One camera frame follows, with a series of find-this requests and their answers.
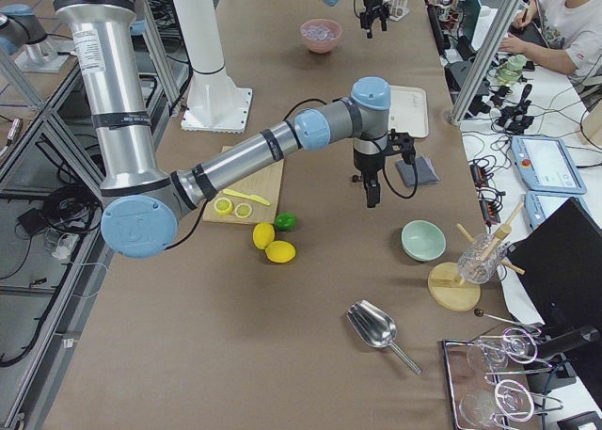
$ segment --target man's hand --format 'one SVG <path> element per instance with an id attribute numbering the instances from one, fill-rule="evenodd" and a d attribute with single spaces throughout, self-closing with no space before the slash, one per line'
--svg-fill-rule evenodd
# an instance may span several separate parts
<path id="1" fill-rule="evenodd" d="M 516 27 L 517 29 L 522 30 L 527 25 L 529 25 L 532 20 L 533 20 L 533 14 L 530 13 L 528 9 L 525 9 L 524 11 L 521 11 L 520 13 L 516 14 L 515 19 L 512 22 L 512 25 L 514 27 Z"/>
<path id="2" fill-rule="evenodd" d="M 521 40 L 512 34 L 508 34 L 508 38 L 504 38 L 499 44 L 499 49 L 502 52 L 509 54 L 525 54 L 530 42 Z"/>

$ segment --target white t-shirt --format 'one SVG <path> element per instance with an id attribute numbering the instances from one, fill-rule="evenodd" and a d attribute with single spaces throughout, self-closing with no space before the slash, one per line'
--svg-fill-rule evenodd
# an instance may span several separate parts
<path id="1" fill-rule="evenodd" d="M 539 0 L 542 33 L 552 49 L 564 49 L 577 70 L 571 79 L 596 75 L 602 64 L 602 0 L 567 8 L 564 0 Z"/>

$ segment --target steel scoop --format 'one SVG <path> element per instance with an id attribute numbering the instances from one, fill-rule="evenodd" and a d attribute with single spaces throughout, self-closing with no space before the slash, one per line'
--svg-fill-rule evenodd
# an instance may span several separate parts
<path id="1" fill-rule="evenodd" d="M 347 317 L 357 334 L 370 347 L 391 347 L 393 352 L 407 364 L 414 374 L 422 374 L 422 369 L 395 342 L 397 327 L 386 313 L 366 300 L 358 301 L 347 311 Z"/>

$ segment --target lemon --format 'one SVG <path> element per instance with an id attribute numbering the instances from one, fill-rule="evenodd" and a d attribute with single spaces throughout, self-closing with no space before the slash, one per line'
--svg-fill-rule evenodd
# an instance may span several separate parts
<path id="1" fill-rule="evenodd" d="M 214 209 L 218 215 L 227 215 L 232 212 L 234 205 L 230 198 L 222 197 L 215 200 Z"/>
<path id="2" fill-rule="evenodd" d="M 253 207 L 248 202 L 241 202 L 234 208 L 234 214 L 239 218 L 249 218 L 253 214 Z"/>
<path id="3" fill-rule="evenodd" d="M 294 258 L 296 250 L 292 244 L 283 240 L 276 240 L 267 246 L 265 255 L 273 263 L 287 263 Z"/>
<path id="4" fill-rule="evenodd" d="M 266 249 L 268 245 L 274 242 L 276 231 L 270 223 L 262 221 L 255 225 L 253 229 L 253 245 L 258 249 Z"/>

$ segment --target wooden cutting board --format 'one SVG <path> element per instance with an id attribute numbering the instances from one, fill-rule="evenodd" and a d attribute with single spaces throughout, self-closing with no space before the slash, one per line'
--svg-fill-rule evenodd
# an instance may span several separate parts
<path id="1" fill-rule="evenodd" d="M 227 151 L 230 146 L 224 146 L 223 151 Z M 255 225 L 262 221 L 273 222 L 276 217 L 278 207 L 278 199 L 280 197 L 280 182 L 282 180 L 282 169 L 284 168 L 284 160 L 276 162 L 272 165 L 259 170 L 256 173 L 247 176 L 237 183 L 233 183 L 228 188 L 243 192 L 248 195 L 259 195 L 262 198 L 270 201 L 269 206 L 264 206 L 256 201 L 249 199 L 230 197 L 224 195 L 223 192 L 218 192 L 215 198 L 207 204 L 203 221 L 213 221 L 216 223 L 238 223 L 242 225 Z M 214 202 L 219 198 L 231 199 L 232 204 L 236 207 L 241 202 L 250 204 L 253 208 L 253 213 L 248 218 L 238 218 L 234 212 L 228 215 L 218 215 L 214 209 Z"/>

